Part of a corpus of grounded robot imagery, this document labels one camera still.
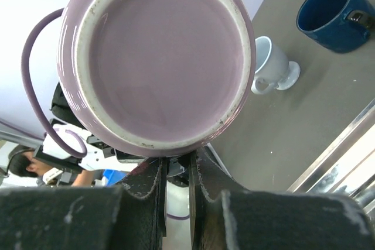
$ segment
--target blue mug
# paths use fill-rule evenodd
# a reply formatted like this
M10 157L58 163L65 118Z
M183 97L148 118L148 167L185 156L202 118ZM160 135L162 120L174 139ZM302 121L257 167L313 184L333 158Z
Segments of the blue mug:
M368 0L306 0L299 9L297 28L336 53L365 44L375 32L375 9Z

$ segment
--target black hair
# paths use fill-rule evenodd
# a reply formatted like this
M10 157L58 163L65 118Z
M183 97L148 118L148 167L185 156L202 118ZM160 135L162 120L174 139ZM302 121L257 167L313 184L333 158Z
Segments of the black hair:
M8 170L19 177L37 178L38 174L27 171L31 161L24 155L25 152L32 152L34 149L27 146L18 145L9 153Z

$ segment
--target white mug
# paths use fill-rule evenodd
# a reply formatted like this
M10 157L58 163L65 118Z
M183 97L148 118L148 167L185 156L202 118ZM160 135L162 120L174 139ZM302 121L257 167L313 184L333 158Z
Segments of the white mug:
M267 36L256 38L257 67L251 90L254 94L267 94L273 89L286 90L298 80L301 68L295 61L289 61L287 55ZM268 84L261 89L261 84Z

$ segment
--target mug bottom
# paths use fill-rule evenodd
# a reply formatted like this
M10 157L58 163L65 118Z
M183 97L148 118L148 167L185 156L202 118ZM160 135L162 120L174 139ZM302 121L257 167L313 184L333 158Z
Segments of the mug bottom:
M301 67L299 66L299 64L295 61L290 61L288 77L282 82L279 82L276 89L282 91L291 88L299 79L300 73Z

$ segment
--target table surface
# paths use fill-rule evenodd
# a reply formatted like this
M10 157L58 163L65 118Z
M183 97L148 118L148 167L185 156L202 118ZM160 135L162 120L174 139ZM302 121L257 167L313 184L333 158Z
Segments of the table surface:
M213 146L248 189L285 191L375 97L375 39L348 54L326 50L299 32L304 0L265 0L253 28L301 66L286 91L251 93Z

